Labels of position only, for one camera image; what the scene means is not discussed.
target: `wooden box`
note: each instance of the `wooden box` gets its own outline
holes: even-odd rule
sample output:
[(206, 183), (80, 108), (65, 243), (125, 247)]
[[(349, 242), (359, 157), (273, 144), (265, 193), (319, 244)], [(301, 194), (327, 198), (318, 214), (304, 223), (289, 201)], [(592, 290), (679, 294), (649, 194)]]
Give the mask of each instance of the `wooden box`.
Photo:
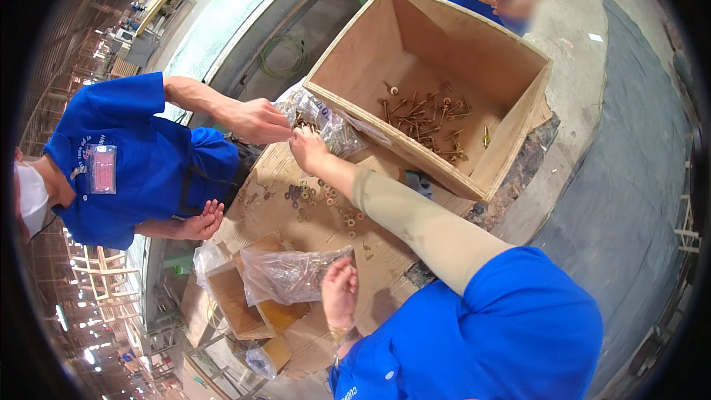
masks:
[[(304, 86), (357, 129), (468, 200), (488, 201), (508, 172), (538, 102), (552, 61), (501, 26), (446, 0), (369, 0), (326, 49)], [(392, 96), (384, 84), (396, 86)], [(379, 99), (390, 108), (417, 100), (448, 81), (453, 103), (466, 98), (471, 114), (445, 120), (432, 133), (440, 151), (455, 130), (466, 154), (454, 165), (383, 120)], [(442, 94), (433, 103), (441, 103)], [(395, 115), (407, 114), (405, 104)], [(434, 112), (427, 110), (425, 117)], [(484, 147), (488, 129), (490, 144)]]

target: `white face mask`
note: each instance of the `white face mask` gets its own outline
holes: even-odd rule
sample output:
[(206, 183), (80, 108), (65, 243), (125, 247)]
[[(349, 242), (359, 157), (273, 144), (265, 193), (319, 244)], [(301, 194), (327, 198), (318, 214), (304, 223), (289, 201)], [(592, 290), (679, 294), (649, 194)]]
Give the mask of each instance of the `white face mask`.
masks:
[(20, 181), (20, 213), (32, 238), (42, 228), (49, 195), (42, 175), (31, 165), (15, 162)]

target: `badge holder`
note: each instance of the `badge holder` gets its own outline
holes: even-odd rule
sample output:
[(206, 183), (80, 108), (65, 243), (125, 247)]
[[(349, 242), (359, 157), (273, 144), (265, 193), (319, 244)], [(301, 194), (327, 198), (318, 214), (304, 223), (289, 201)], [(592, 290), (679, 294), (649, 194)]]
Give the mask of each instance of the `badge holder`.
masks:
[(87, 144), (87, 189), (91, 194), (116, 194), (116, 146)]

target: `plywood box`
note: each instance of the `plywood box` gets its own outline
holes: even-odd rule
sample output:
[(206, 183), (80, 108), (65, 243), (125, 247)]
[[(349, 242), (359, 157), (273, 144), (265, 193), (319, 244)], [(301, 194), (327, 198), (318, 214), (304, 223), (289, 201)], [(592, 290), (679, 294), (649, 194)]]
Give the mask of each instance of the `plywood box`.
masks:
[[(283, 251), (283, 243), (279, 232), (274, 231), (250, 247), (265, 252), (279, 252)], [(242, 260), (237, 255), (233, 260), (206, 274), (215, 300), (238, 339), (260, 340), (277, 337), (311, 311), (308, 303), (284, 306), (273, 300), (266, 300), (252, 307), (247, 306), (242, 270)]]
[[(511, 167), (553, 62), (501, 26), (446, 0), (369, 0), (326, 49), (304, 86), (359, 130), (468, 200), (488, 201)], [(383, 81), (399, 89), (391, 96)], [(466, 157), (454, 165), (384, 120), (378, 99), (412, 98), (448, 81), (452, 102), (464, 100), (471, 115), (445, 120), (432, 133), (440, 151), (452, 150), (451, 132)], [(427, 110), (431, 118), (437, 96)], [(410, 104), (395, 115), (404, 116)], [(439, 120), (427, 128), (437, 125)], [(484, 147), (485, 127), (491, 139)]]

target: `clear plastic bag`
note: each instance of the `clear plastic bag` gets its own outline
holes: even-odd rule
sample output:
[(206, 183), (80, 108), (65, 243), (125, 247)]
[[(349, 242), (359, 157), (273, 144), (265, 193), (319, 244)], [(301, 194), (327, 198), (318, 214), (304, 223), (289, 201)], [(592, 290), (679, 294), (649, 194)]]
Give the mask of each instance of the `clear plastic bag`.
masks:
[(289, 119), (291, 126), (313, 124), (320, 131), (328, 150), (341, 158), (354, 155), (368, 146), (351, 124), (326, 107), (302, 83), (303, 80), (293, 85), (274, 103), (277, 110)]
[(247, 305), (274, 300), (288, 306), (320, 301), (321, 281), (328, 267), (344, 256), (353, 256), (353, 246), (327, 252), (267, 252), (247, 247), (240, 255)]
[(195, 266), (195, 273), (198, 277), (198, 286), (205, 289), (210, 297), (213, 296), (213, 292), (210, 289), (210, 284), (208, 283), (208, 278), (205, 274), (218, 266), (226, 263), (225, 256), (220, 251), (218, 246), (209, 243), (207, 241), (195, 249), (195, 254), (193, 254), (193, 265)]
[(274, 362), (261, 347), (255, 347), (250, 349), (244, 356), (244, 360), (247, 362), (247, 366), (254, 371), (254, 373), (267, 380), (273, 380), (277, 377), (277, 370), (274, 369)]

